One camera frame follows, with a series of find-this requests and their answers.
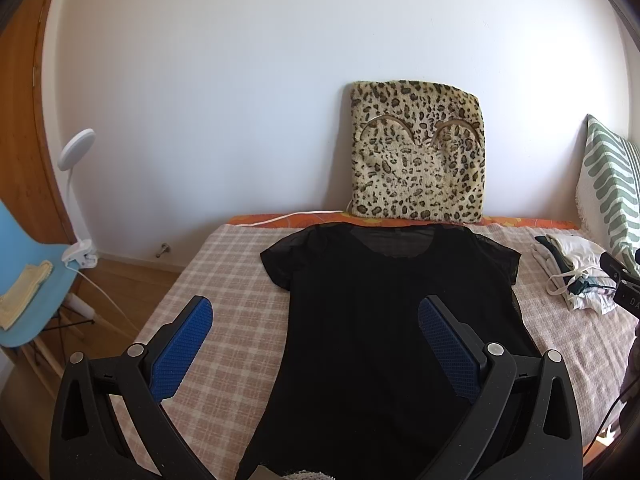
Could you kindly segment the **black t-shirt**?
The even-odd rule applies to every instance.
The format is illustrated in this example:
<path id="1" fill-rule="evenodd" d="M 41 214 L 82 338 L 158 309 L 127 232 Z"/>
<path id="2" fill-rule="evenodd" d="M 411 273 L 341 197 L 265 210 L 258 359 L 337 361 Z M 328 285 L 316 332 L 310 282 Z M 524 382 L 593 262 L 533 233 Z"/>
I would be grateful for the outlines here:
<path id="1" fill-rule="evenodd" d="M 290 295 L 288 333 L 238 477 L 266 467 L 337 479 L 414 479 L 464 419 L 418 307 L 436 296 L 481 340 L 538 350 L 513 293 L 520 254 L 462 226 L 318 224 L 267 248 Z"/>

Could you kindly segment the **pile of folded light clothes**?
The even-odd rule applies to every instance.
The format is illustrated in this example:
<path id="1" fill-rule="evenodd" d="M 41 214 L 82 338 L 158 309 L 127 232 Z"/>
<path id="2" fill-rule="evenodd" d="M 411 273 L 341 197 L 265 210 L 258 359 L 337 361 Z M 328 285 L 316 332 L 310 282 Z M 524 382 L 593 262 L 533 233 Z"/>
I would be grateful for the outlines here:
<path id="1" fill-rule="evenodd" d="M 568 234 L 542 234 L 534 240 L 532 256 L 547 275 L 549 296 L 563 299 L 570 311 L 606 315 L 616 310 L 615 283 L 600 267 L 602 247 Z"/>

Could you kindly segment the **green white striped pillow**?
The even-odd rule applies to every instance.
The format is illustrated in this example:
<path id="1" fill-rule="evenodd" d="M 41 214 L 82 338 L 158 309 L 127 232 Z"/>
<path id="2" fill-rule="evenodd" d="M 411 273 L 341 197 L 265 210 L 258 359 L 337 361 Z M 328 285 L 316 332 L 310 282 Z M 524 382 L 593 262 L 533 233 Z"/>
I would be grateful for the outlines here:
<path id="1" fill-rule="evenodd" d="M 576 188 L 582 227 L 639 274 L 639 145 L 586 117 L 586 143 Z"/>

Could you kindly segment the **pink checkered bed blanket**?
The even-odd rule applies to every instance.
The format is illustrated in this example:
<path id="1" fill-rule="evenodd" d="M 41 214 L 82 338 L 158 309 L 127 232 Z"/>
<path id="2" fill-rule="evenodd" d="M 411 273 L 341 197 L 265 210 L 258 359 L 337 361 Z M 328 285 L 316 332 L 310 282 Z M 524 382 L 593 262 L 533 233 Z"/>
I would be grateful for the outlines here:
<path id="1" fill-rule="evenodd" d="M 532 254 L 538 226 L 474 226 L 521 255 L 514 292 L 524 324 L 541 350 L 562 353 L 574 388 L 582 440 L 620 412 L 616 396 L 634 341 L 636 318 L 570 310 L 547 292 L 548 276 Z M 234 478 L 262 417 L 281 362 L 288 293 L 268 278 L 259 254 L 290 229 L 225 224 L 209 235 L 139 334 L 147 342 L 195 295 L 213 305 L 214 322 L 175 396 L 163 407 L 201 462 L 218 479 Z"/>

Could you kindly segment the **yellow folded cloth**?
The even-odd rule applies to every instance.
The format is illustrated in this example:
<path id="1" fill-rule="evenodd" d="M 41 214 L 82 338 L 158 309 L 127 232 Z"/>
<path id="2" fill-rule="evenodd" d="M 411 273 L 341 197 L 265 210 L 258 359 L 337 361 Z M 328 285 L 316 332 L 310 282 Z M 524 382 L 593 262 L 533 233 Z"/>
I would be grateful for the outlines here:
<path id="1" fill-rule="evenodd" d="M 52 271 L 53 264 L 48 260 L 43 260 L 38 266 L 26 264 L 16 281 L 1 295 L 0 326 L 2 330 L 9 330 L 16 323 Z"/>

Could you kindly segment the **blue plastic chair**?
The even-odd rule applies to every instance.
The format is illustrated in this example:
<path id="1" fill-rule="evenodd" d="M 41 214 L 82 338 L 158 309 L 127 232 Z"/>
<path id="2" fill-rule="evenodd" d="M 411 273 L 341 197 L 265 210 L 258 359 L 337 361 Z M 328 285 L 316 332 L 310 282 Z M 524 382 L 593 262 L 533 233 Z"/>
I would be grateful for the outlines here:
<path id="1" fill-rule="evenodd" d="M 58 309 L 66 307 L 84 318 L 96 311 L 72 292 L 78 272 L 98 262 L 92 240 L 76 244 L 43 244 L 31 238 L 1 208 L 1 347 L 23 351 L 31 366 L 39 354 L 61 377 L 64 366 L 41 338 Z"/>

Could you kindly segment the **leopard print cushion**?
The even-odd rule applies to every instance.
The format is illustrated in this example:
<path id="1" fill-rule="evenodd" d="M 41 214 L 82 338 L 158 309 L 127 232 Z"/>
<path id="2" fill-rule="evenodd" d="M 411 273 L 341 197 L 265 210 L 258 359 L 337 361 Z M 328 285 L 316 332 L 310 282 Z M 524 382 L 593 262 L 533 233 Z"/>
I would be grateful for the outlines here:
<path id="1" fill-rule="evenodd" d="M 350 86 L 354 216 L 478 223 L 484 119 L 474 94 L 420 80 Z"/>

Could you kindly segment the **wooden door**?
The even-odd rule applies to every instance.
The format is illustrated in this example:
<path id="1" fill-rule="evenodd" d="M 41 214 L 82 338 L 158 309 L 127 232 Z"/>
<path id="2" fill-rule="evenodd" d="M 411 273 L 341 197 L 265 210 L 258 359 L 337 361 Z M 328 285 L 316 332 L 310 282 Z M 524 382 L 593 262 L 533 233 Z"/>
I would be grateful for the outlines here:
<path id="1" fill-rule="evenodd" d="M 44 33 L 52 0 L 23 0 L 1 33 L 1 201 L 41 243 L 76 237 L 55 180 L 43 119 Z"/>

